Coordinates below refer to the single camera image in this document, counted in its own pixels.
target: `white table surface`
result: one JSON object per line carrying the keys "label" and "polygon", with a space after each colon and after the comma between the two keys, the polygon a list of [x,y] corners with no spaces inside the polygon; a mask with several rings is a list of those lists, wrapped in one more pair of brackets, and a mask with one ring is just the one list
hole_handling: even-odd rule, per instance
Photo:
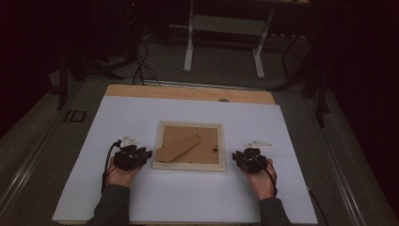
{"label": "white table surface", "polygon": [[101,198],[101,181],[109,147],[128,135],[138,147],[153,150],[159,121],[218,123],[223,126],[226,171],[152,169],[152,159],[132,187],[133,223],[252,223],[260,221],[258,203],[231,153],[259,139],[273,158],[278,189],[293,223],[316,224],[303,175],[278,105],[220,103],[104,96],[85,144],[65,185],[53,220],[87,221]]}

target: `sleeve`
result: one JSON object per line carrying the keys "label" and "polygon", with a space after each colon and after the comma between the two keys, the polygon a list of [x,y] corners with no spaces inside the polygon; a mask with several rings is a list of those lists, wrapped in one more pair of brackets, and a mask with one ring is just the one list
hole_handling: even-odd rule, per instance
{"label": "sleeve", "polygon": [[130,188],[108,185],[94,210],[94,217],[86,225],[129,225]]}
{"label": "sleeve", "polygon": [[278,198],[269,198],[259,201],[262,226],[287,226],[292,225],[285,214],[282,202]]}

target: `dark background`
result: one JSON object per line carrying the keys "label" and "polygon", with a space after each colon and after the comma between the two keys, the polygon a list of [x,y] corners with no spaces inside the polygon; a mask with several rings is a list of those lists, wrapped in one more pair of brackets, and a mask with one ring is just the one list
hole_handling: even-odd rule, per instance
{"label": "dark background", "polygon": [[[90,57],[120,49],[123,8],[116,1],[2,1],[0,3],[0,137],[51,88],[60,45]],[[142,19],[161,36],[166,24],[186,24],[184,0],[146,0]],[[97,18],[93,10],[112,8]],[[290,18],[281,13],[278,31]],[[328,87],[335,94],[360,146],[399,217],[399,1],[342,1],[328,22],[324,45],[334,50]]]}

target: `table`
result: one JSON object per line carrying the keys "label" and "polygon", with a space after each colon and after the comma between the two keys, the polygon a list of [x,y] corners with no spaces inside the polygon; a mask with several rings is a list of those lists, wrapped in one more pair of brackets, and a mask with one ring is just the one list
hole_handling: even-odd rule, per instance
{"label": "table", "polygon": [[[91,218],[101,197],[109,146],[127,133],[140,140],[139,147],[152,148],[160,120],[221,123],[226,156],[254,138],[272,142],[273,150],[261,151],[275,161],[278,197],[288,217],[294,223],[317,223],[284,119],[269,92],[126,85],[107,89],[53,220],[73,224]],[[225,172],[155,170],[151,165],[152,159],[132,188],[132,223],[259,222],[257,201],[230,157]]]}
{"label": "table", "polygon": [[257,76],[260,79],[264,79],[261,51],[263,49],[264,41],[267,37],[269,27],[272,23],[272,19],[275,14],[276,4],[307,6],[310,5],[311,2],[308,0],[297,0],[297,1],[263,0],[263,1],[258,1],[258,3],[271,4],[270,10],[267,12],[268,16],[263,21],[218,17],[210,15],[198,15],[194,13],[194,0],[191,0],[190,9],[189,9],[189,20],[188,20],[188,42],[184,59],[184,71],[186,73],[191,72],[191,64],[192,64],[193,48],[194,48],[193,34],[194,34],[194,29],[197,29],[205,31],[259,36],[260,40],[258,46],[254,48],[252,52],[253,52]]}

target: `human hand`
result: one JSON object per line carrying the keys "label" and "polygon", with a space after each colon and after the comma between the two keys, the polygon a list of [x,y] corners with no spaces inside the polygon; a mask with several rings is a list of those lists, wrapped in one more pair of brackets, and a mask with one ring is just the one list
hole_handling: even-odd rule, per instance
{"label": "human hand", "polygon": [[[273,159],[267,158],[267,171],[273,177],[274,182],[277,180],[277,174],[273,168]],[[255,192],[258,200],[264,200],[275,196],[275,185],[270,179],[270,176],[265,171],[260,173],[247,173],[240,169],[243,174],[247,177],[252,190]]]}
{"label": "human hand", "polygon": [[114,157],[109,160],[109,167],[106,171],[106,184],[107,185],[120,185],[130,188],[136,175],[140,172],[142,166],[133,170],[124,171],[114,165]]}

